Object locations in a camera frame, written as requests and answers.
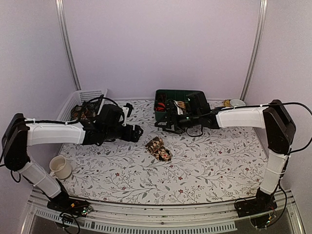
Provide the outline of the flamingo patterned tie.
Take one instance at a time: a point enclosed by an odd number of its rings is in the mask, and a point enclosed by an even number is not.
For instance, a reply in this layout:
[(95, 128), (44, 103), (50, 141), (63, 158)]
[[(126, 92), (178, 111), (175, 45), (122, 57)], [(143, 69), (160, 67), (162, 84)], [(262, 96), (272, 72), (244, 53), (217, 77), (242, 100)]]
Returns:
[(154, 137), (145, 145), (146, 150), (158, 161), (171, 161), (172, 153), (164, 147), (163, 139)]

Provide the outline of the green divided organizer box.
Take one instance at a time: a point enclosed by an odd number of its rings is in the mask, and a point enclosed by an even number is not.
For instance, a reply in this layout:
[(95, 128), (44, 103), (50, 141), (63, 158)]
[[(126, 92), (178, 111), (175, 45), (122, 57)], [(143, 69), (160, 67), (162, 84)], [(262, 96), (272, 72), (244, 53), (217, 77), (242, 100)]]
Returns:
[[(155, 118), (156, 120), (159, 120), (164, 114), (167, 114), (169, 112), (169, 103), (173, 102), (174, 110), (176, 112), (182, 111), (183, 114), (192, 114), (190, 112), (190, 107), (187, 101), (186, 96), (193, 92), (202, 92), (199, 90), (169, 90), (169, 89), (158, 89), (156, 90), (155, 94), (155, 102), (154, 102), (154, 112), (155, 112)], [(156, 111), (156, 104), (158, 103), (156, 100), (156, 96), (158, 93), (166, 93), (166, 101), (164, 102), (166, 105), (166, 111), (165, 112), (157, 112)], [(176, 101), (183, 101), (186, 104), (186, 109), (181, 109), (176, 105)]]

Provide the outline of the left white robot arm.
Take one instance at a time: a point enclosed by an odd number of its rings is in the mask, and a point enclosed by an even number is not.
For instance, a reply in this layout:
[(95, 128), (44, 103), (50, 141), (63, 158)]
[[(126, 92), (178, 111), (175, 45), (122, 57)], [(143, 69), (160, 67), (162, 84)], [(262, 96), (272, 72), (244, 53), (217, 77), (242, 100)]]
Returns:
[(122, 140), (138, 142), (143, 129), (115, 120), (56, 121), (26, 119), (22, 113), (15, 114), (2, 137), (4, 167), (17, 172), (41, 191), (61, 211), (69, 211), (73, 204), (61, 182), (51, 177), (46, 169), (29, 154), (29, 148), (62, 144), (96, 145)]

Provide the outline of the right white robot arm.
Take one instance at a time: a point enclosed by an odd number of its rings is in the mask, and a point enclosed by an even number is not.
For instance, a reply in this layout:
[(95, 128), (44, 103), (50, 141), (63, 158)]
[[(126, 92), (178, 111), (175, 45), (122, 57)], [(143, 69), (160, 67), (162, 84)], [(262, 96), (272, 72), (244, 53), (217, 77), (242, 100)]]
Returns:
[(286, 170), (289, 156), (295, 153), (291, 149), (296, 126), (285, 108), (291, 102), (278, 99), (268, 104), (217, 107), (211, 109), (209, 104), (199, 106), (192, 104), (190, 110), (180, 115), (178, 106), (170, 100), (166, 113), (156, 121), (155, 126), (166, 132), (181, 134), (193, 126), (209, 129), (229, 127), (253, 127), (266, 131), (269, 149), (268, 164), (264, 178), (252, 202), (255, 212), (261, 213), (271, 204), (273, 194)]

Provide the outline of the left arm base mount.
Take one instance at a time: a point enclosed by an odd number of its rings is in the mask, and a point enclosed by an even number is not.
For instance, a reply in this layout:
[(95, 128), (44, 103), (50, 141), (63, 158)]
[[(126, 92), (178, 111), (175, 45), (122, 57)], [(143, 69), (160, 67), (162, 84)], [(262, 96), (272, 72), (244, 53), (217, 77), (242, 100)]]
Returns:
[(61, 212), (61, 214), (73, 215), (75, 217), (86, 217), (94, 209), (86, 200), (77, 200), (69, 198), (63, 203), (49, 201), (47, 208)]

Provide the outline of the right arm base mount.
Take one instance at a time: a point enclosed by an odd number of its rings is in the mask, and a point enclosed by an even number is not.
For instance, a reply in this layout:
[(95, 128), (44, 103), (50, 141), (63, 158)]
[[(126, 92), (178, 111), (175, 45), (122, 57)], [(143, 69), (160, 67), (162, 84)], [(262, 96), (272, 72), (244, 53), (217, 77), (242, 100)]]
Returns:
[(246, 217), (260, 214), (263, 212), (273, 211), (277, 208), (275, 200), (265, 203), (264, 200), (239, 198), (234, 202), (234, 208), (238, 217)]

